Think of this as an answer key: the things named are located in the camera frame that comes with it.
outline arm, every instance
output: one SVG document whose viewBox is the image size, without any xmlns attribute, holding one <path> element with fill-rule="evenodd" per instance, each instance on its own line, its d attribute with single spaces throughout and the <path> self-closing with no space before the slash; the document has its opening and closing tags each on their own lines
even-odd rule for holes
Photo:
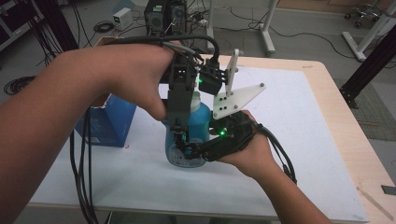
<svg viewBox="0 0 396 224">
<path fill-rule="evenodd" d="M 115 93 L 163 119 L 158 83 L 172 57 L 149 45 L 68 51 L 0 105 L 0 220 L 18 216 L 98 96 Z"/>
<path fill-rule="evenodd" d="M 271 200 L 282 223 L 331 223 L 283 173 L 264 135 L 256 134 L 247 148 L 220 161 L 235 165 L 243 174 L 255 179 Z"/>
</svg>

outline power supply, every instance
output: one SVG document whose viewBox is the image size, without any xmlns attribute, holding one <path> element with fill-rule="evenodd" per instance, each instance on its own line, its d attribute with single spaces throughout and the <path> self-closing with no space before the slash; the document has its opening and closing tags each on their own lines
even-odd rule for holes
<svg viewBox="0 0 396 224">
<path fill-rule="evenodd" d="M 145 21 L 148 35 L 170 35 L 170 14 L 167 0 L 148 0 Z"/>
<path fill-rule="evenodd" d="M 186 0 L 170 0 L 172 35 L 184 35 L 187 32 Z"/>
<path fill-rule="evenodd" d="M 134 23 L 132 11 L 127 7 L 114 14 L 113 18 L 114 22 L 116 23 L 116 28 L 121 31 Z"/>
</svg>

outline person's left hand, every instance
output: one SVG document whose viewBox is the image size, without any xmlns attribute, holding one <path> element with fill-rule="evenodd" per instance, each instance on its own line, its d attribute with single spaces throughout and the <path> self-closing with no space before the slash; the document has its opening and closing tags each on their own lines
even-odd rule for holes
<svg viewBox="0 0 396 224">
<path fill-rule="evenodd" d="M 94 64 L 95 73 L 106 79 L 106 91 L 142 107 L 155 119 L 165 118 L 166 109 L 158 85 L 172 61 L 174 52 L 171 49 L 131 44 L 102 46 L 88 51 L 87 61 Z M 99 105 L 105 99 L 102 95 L 93 105 Z"/>
</svg>

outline wooden tabletop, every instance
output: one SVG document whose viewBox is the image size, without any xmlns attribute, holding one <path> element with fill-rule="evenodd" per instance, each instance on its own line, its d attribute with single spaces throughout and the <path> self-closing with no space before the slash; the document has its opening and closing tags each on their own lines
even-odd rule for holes
<svg viewBox="0 0 396 224">
<path fill-rule="evenodd" d="M 227 64 L 230 56 L 220 56 Z M 329 126 L 332 138 L 369 215 L 370 223 L 396 223 L 396 197 L 381 185 L 393 186 L 324 64 L 309 61 L 239 57 L 238 65 L 303 71 Z"/>
</svg>

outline white plastic bracket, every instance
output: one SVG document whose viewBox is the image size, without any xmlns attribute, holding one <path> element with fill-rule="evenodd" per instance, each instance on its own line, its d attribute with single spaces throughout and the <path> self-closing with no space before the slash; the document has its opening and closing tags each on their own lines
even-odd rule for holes
<svg viewBox="0 0 396 224">
<path fill-rule="evenodd" d="M 227 97 L 231 95 L 231 88 L 233 87 L 233 75 L 236 72 L 238 72 L 238 68 L 236 67 L 236 62 L 238 61 L 238 57 L 239 57 L 239 49 L 235 49 L 226 68 L 226 70 L 228 71 L 228 84 L 225 85 L 225 92 Z"/>
<path fill-rule="evenodd" d="M 222 119 L 241 110 L 251 100 L 265 90 L 264 83 L 230 92 L 217 94 L 213 99 L 213 119 Z"/>
</svg>

